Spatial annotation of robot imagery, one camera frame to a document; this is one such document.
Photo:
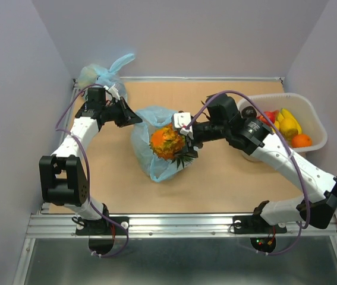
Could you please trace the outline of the orange pineapple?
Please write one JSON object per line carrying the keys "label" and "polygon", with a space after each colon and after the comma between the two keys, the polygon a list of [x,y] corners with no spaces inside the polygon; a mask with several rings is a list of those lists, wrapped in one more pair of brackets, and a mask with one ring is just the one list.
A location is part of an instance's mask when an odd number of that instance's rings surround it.
{"label": "orange pineapple", "polygon": [[172,128],[172,124],[157,129],[151,136],[149,147],[158,158],[176,164],[177,169],[185,168],[194,159],[176,159],[175,153],[185,147],[185,138]]}

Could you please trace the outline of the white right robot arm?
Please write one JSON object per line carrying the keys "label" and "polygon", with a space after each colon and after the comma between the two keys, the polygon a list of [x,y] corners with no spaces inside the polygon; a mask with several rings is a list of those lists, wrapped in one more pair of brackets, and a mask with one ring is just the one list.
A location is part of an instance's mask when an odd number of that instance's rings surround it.
{"label": "white right robot arm", "polygon": [[268,164],[302,190],[302,195],[293,199],[261,202],[252,215],[241,219],[237,230],[264,232],[289,222],[327,228],[337,210],[337,176],[322,171],[290,149],[279,131],[272,131],[256,118],[243,117],[230,93],[223,91],[206,99],[202,107],[209,113],[206,122],[197,122],[197,116],[188,112],[173,114],[173,129],[185,139],[185,146],[177,155],[196,158],[203,143],[225,139],[230,146]]}

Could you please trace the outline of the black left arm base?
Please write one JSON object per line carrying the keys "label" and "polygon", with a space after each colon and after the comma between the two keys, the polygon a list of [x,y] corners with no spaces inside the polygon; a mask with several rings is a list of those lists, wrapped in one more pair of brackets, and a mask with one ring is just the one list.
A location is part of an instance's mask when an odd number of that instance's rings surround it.
{"label": "black left arm base", "polygon": [[109,258],[119,255],[126,247],[129,218],[111,217],[121,227],[106,220],[84,220],[79,216],[71,218],[75,223],[75,235],[88,237],[88,247],[92,256]]}

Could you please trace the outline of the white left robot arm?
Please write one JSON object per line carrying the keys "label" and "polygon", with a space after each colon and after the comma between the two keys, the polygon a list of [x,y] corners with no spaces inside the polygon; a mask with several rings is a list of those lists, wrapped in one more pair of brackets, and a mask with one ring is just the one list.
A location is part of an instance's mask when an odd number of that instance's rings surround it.
{"label": "white left robot arm", "polygon": [[60,146],[39,161],[40,183],[44,202],[69,208],[98,234],[110,228],[107,207],[90,195],[90,170],[86,148],[107,122],[122,128],[139,124],[116,86],[92,84],[83,90],[86,101],[75,114],[72,128]]}

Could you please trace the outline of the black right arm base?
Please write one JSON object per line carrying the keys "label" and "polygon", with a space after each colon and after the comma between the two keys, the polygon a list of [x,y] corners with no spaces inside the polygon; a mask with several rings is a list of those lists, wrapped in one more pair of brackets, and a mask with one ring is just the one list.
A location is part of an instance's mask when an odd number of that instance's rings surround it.
{"label": "black right arm base", "polygon": [[252,247],[257,252],[271,254],[276,248],[276,235],[287,233],[286,226],[270,225],[260,214],[269,201],[261,202],[251,215],[241,215],[233,218],[229,232],[236,235],[253,235],[250,238]]}

